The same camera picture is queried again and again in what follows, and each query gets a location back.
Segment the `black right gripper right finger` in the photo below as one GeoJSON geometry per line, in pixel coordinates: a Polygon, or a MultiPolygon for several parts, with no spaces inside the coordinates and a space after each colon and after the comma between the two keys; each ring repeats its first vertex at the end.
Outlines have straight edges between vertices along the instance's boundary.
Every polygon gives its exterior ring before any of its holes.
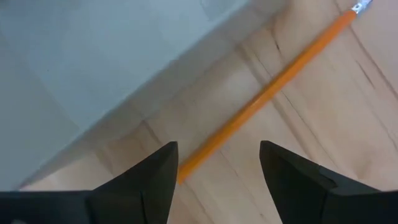
{"type": "Polygon", "coordinates": [[[262,172],[283,223],[397,223],[397,191],[380,191],[270,141],[262,172]]]}

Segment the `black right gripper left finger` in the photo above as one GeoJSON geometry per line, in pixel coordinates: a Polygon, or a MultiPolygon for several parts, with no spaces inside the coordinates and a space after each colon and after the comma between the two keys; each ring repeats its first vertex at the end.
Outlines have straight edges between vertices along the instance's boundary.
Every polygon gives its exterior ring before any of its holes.
{"type": "Polygon", "coordinates": [[[1,223],[167,223],[177,168],[172,141],[93,190],[1,192],[1,223]]]}

